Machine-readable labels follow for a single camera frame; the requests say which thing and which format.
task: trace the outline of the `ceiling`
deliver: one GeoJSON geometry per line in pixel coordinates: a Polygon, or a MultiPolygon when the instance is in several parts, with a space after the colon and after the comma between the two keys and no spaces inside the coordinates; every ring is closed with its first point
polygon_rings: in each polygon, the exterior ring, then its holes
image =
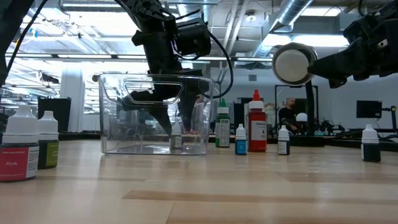
{"type": "MultiPolygon", "coordinates": [[[[385,1],[370,1],[370,8],[383,5],[385,1]]],[[[204,12],[205,18],[209,23],[209,30],[221,41],[224,41],[226,26],[231,19],[232,0],[169,0],[163,2],[169,8],[170,12],[176,16],[184,15],[196,9],[204,12]]],[[[252,52],[259,44],[278,45],[288,42],[303,42],[304,44],[315,45],[318,56],[323,57],[345,48],[348,43],[340,35],[324,35],[325,41],[318,41],[320,37],[310,37],[307,35],[290,34],[272,34],[265,40],[262,34],[263,22],[267,15],[279,10],[281,2],[252,0],[247,6],[247,10],[253,10],[256,17],[255,21],[248,22],[243,19],[239,29],[238,41],[233,45],[231,55],[235,53],[247,54],[252,52]]],[[[355,14],[354,5],[356,1],[337,1],[337,0],[315,0],[310,7],[304,10],[301,17],[318,16],[336,17],[344,10],[355,14]]],[[[34,14],[33,7],[24,18],[21,28],[25,28],[34,14]]],[[[144,55],[142,46],[134,46],[131,37],[138,30],[127,13],[123,12],[112,0],[50,0],[42,10],[39,17],[34,22],[31,31],[27,34],[21,45],[19,53],[22,54],[101,54],[101,55],[144,55]]],[[[14,50],[15,44],[11,44],[7,52],[14,50]]],[[[213,43],[211,55],[221,56],[220,48],[213,43]]],[[[31,85],[35,88],[14,88],[10,89],[14,94],[23,95],[48,95],[56,96],[59,92],[59,85],[51,84],[53,88],[46,88],[48,83],[40,81],[42,73],[51,75],[54,78],[61,79],[62,69],[67,62],[65,60],[52,60],[51,58],[43,60],[42,58],[22,58],[15,60],[12,71],[7,79],[9,85],[31,85]]],[[[91,79],[93,74],[97,73],[145,73],[147,65],[145,62],[117,62],[112,60],[96,60],[82,62],[85,64],[83,71],[87,88],[86,100],[98,99],[97,84],[91,79]]],[[[208,63],[192,64],[185,63],[185,67],[205,67],[212,66],[208,63]]],[[[269,83],[270,80],[277,82],[271,70],[254,70],[248,72],[244,69],[236,69],[236,80],[239,84],[250,83],[247,75],[257,73],[258,82],[269,83]]],[[[209,69],[208,75],[211,78],[217,78],[218,69],[209,69]]],[[[92,104],[87,102],[87,108],[90,110],[92,104]]]]}

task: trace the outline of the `ceiling duct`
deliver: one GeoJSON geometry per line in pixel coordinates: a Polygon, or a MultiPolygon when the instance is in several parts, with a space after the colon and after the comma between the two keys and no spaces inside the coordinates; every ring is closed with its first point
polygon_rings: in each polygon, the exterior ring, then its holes
{"type": "MultiPolygon", "coordinates": [[[[279,11],[271,15],[267,15],[266,20],[263,23],[263,38],[265,39],[269,32],[276,30],[280,30],[281,32],[291,32],[293,30],[293,23],[312,3],[312,1],[313,0],[284,0],[279,11]]],[[[269,53],[272,48],[273,46],[266,46],[261,42],[252,52],[251,57],[270,57],[269,53]]],[[[264,68],[269,66],[260,62],[252,62],[245,65],[238,65],[237,67],[252,70],[255,68],[264,68]]]]}

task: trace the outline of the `desk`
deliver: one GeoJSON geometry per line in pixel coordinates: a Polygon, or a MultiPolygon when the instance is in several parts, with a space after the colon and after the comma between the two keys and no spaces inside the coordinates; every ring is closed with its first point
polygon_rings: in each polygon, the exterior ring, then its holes
{"type": "Polygon", "coordinates": [[[0,184],[1,223],[398,223],[398,154],[292,147],[278,156],[104,155],[100,141],[60,143],[56,169],[0,184]]]}

